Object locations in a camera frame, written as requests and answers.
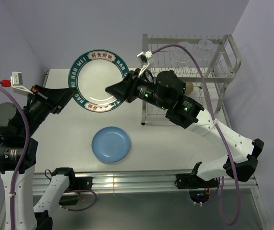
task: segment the blue plastic plate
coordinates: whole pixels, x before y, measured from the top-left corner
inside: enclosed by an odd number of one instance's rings
[[[127,133],[119,127],[99,130],[92,140],[92,151],[102,162],[121,160],[129,151],[131,141]]]

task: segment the red connector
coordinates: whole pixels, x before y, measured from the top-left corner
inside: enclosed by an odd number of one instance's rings
[[[2,87],[11,87],[11,81],[10,80],[1,80],[1,86]]]

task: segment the dish rack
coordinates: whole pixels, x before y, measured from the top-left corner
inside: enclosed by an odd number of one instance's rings
[[[179,42],[188,42],[192,45],[197,45],[202,37],[199,38],[189,38],[189,37],[181,37],[181,38],[169,38],[167,37],[148,37],[147,34],[143,34],[142,39],[142,50],[156,50],[162,46],[168,44],[178,44]],[[236,73],[238,72],[241,65],[241,56],[239,50],[236,46],[234,38],[232,35],[225,35],[222,38],[208,38],[213,43],[213,49],[209,54],[209,62],[207,65],[200,65],[203,76],[206,78],[206,83],[222,83],[220,93],[218,94],[218,103],[217,107],[214,108],[214,115],[216,116],[222,107],[224,95],[229,84],[234,80]],[[229,44],[231,47],[232,53],[230,56],[226,52],[226,45]],[[189,64],[185,67],[179,67],[174,64],[174,59],[172,56],[172,49],[166,48],[161,50],[155,54],[155,64],[151,67],[150,71],[152,72],[154,79],[158,73],[165,70],[173,70],[174,73],[184,82],[192,82],[194,89],[193,92],[189,95],[189,97],[193,98],[200,104],[202,104],[205,108],[207,108],[208,101],[205,98],[203,92],[203,84],[201,77],[194,66],[194,64]],[[156,120],[156,119],[166,119],[166,110],[157,108],[149,103],[143,101],[142,104],[142,119],[141,124],[145,125],[146,121]]]

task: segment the table surface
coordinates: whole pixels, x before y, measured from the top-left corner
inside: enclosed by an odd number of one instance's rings
[[[226,225],[219,213],[219,199],[200,208],[188,200],[187,191],[162,193],[99,194],[98,201],[84,212],[57,208],[53,229],[57,230],[261,230],[250,189],[241,190],[241,214],[233,226]],[[40,197],[34,197],[34,204]],[[83,195],[77,205],[83,208],[93,200]],[[236,212],[236,191],[223,192],[223,210],[228,220]]]
[[[69,69],[51,69],[45,87],[67,88],[68,73]],[[208,88],[215,108],[216,88],[213,83]],[[141,114],[142,101],[138,99],[106,113],[87,111],[70,100],[59,115],[50,114],[33,135],[39,142],[36,173],[57,167],[72,167],[75,172],[192,169],[199,161],[226,154],[225,149],[167,120],[142,126]],[[217,119],[226,124],[222,111]],[[122,128],[131,139],[127,156],[114,163],[100,162],[91,149],[95,133],[107,126]]]

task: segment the white plastic casing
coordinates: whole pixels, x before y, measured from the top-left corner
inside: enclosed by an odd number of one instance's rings
[[[199,112],[197,119],[199,120],[198,123],[193,123],[188,127],[190,131],[199,134],[221,148],[221,150],[226,151],[218,130],[214,126],[214,123],[217,123],[228,143],[234,162],[241,163],[248,160],[247,156],[252,154],[254,148],[251,139],[236,133],[218,120],[213,121],[210,113],[206,109]],[[203,162],[198,169],[197,176],[205,181],[226,176],[227,174],[223,165],[226,163],[227,158],[228,156],[225,155],[215,161]]]
[[[41,199],[33,208],[34,212],[44,212],[48,210],[48,215],[53,216],[55,209],[59,208],[59,200],[64,191],[69,187],[70,180],[65,175],[55,175],[51,178],[47,190],[44,192]]]
[[[15,183],[15,228],[17,230],[35,230],[36,218],[33,212],[33,192],[32,180],[35,167],[32,166],[25,170],[24,174],[17,173]],[[13,171],[6,171],[1,174],[4,185],[5,204],[6,204],[6,222],[5,230],[11,230],[10,220],[10,185]]]

